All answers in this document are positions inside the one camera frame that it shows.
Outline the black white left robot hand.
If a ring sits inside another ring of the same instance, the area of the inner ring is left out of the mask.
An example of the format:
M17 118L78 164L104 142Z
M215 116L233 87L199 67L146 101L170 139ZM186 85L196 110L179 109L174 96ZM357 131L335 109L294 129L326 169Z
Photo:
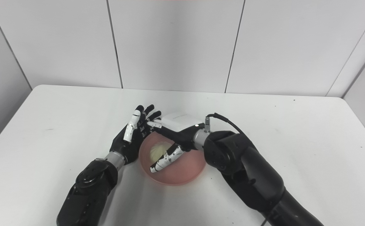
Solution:
M116 135L110 147L111 153L119 153L125 164L133 163L143 141L153 132L148 122L160 119L161 111L155 111L153 104L136 107L126 126Z

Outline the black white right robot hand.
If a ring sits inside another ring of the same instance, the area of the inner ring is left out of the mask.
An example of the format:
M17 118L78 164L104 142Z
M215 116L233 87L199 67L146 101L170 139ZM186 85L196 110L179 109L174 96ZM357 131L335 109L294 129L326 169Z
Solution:
M174 163L185 152L203 151L204 141L209 133L201 120L185 113L172 113L147 125L158 134L173 141L165 154L150 166L151 173L159 172Z

